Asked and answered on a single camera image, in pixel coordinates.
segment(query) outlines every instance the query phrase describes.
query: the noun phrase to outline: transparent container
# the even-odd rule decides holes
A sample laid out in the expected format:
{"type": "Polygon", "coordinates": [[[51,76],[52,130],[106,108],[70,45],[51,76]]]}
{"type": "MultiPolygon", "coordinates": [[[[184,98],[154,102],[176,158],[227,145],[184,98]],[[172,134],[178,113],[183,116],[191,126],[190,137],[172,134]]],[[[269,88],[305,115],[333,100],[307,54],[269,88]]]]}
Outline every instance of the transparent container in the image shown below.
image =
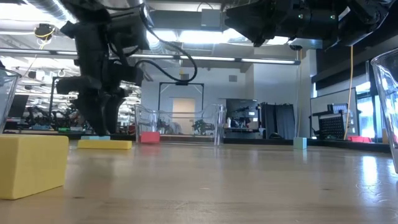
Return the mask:
{"type": "Polygon", "coordinates": [[[219,146],[225,114],[223,105],[209,105],[197,113],[154,111],[136,105],[136,142],[219,146]]]}
{"type": "Polygon", "coordinates": [[[374,58],[371,64],[384,114],[391,154],[396,173],[398,173],[398,49],[374,58]]]}
{"type": "Polygon", "coordinates": [[[0,133],[4,131],[20,77],[21,75],[16,72],[0,68],[0,133]]]}

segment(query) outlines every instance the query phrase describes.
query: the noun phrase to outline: table surface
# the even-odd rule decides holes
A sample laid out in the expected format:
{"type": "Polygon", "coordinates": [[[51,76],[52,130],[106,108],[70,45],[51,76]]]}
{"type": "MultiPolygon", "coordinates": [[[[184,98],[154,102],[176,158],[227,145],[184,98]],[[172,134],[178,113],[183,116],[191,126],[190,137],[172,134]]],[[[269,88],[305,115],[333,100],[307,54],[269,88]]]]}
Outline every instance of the table surface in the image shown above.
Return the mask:
{"type": "Polygon", "coordinates": [[[398,175],[389,154],[71,145],[65,186],[0,200],[0,223],[398,223],[398,175]]]}

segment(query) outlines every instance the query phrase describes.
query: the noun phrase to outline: yellow foam block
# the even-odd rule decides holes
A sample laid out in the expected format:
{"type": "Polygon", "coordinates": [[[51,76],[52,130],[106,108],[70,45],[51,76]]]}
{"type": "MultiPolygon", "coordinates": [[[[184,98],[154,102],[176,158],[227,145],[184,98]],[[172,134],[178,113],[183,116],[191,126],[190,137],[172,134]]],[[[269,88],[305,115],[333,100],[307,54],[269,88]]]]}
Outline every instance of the yellow foam block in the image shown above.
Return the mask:
{"type": "Polygon", "coordinates": [[[129,150],[132,147],[131,141],[117,140],[79,140],[77,148],[79,149],[124,149],[129,150]]]}
{"type": "Polygon", "coordinates": [[[0,134],[0,198],[18,199],[65,183],[66,136],[0,134]]]}

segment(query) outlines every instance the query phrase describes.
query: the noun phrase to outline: doorway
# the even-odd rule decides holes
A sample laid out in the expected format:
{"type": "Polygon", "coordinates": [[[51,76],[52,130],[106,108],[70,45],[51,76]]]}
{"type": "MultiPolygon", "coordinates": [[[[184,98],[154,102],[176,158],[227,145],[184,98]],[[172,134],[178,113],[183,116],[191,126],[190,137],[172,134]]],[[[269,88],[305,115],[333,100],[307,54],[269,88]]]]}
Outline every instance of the doorway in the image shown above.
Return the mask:
{"type": "Polygon", "coordinates": [[[194,98],[173,98],[173,122],[181,126],[182,134],[193,134],[194,98]]]}

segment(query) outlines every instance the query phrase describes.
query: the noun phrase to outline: pipe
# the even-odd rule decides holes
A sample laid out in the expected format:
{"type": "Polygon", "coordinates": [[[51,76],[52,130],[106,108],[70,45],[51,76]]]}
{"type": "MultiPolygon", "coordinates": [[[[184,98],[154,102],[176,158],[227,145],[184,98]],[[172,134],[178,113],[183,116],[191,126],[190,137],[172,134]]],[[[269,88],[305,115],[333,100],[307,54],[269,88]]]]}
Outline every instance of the pipe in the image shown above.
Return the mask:
{"type": "Polygon", "coordinates": [[[76,22],[75,17],[59,0],[24,0],[24,2],[36,7],[43,13],[51,15],[59,22],[76,22]]]}

